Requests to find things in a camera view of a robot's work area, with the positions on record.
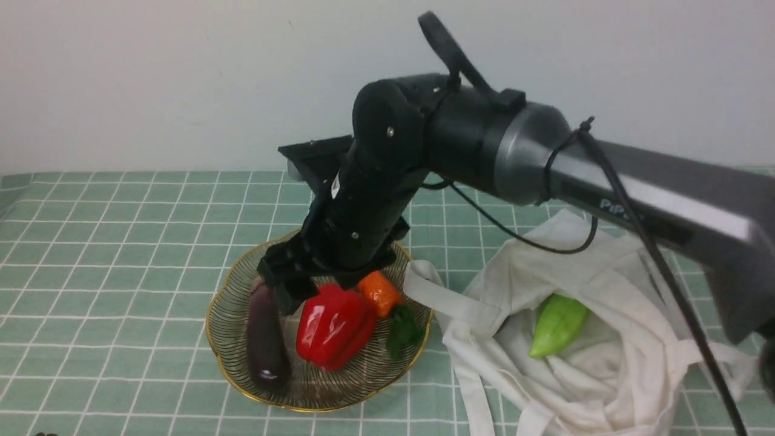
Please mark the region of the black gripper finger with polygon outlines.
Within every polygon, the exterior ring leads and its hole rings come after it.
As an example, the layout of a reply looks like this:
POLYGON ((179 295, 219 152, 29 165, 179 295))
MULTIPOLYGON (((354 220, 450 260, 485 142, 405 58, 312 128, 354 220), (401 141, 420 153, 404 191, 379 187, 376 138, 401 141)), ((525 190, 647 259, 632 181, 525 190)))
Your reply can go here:
POLYGON ((262 271, 257 273, 257 290, 263 292, 273 292, 274 290, 274 274, 262 275, 262 271))

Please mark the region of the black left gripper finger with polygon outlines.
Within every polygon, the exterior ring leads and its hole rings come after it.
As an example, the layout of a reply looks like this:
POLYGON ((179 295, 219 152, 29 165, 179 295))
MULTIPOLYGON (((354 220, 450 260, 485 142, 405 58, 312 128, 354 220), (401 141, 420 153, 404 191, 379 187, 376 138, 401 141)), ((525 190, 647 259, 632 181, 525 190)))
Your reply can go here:
POLYGON ((274 300, 282 317, 295 314, 305 301, 317 295, 317 286, 311 277, 285 278, 274 285, 274 300))

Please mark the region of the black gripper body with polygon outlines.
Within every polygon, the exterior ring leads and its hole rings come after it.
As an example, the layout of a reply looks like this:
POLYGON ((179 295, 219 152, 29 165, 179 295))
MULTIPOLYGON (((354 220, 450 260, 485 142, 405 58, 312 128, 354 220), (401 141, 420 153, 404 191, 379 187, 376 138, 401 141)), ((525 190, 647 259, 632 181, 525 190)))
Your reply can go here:
POLYGON ((301 231, 268 248, 257 271, 273 273, 274 285, 291 277, 329 276, 348 289, 396 261, 393 244, 410 229, 402 216, 387 225, 336 212, 332 200, 313 201, 301 231))

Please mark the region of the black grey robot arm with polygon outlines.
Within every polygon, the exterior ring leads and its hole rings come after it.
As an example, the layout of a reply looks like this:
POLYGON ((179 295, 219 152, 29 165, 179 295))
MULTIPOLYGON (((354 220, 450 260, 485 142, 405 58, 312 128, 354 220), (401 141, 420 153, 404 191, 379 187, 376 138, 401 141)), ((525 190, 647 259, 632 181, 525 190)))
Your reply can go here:
POLYGON ((561 111, 520 91, 481 91, 424 74, 361 88, 352 146, 315 186, 302 230, 272 246, 257 271, 291 314, 312 278, 352 285, 393 255, 402 215, 426 176, 516 206, 559 199, 705 268, 729 342, 765 339, 759 376, 773 395, 773 177, 595 140, 561 111))

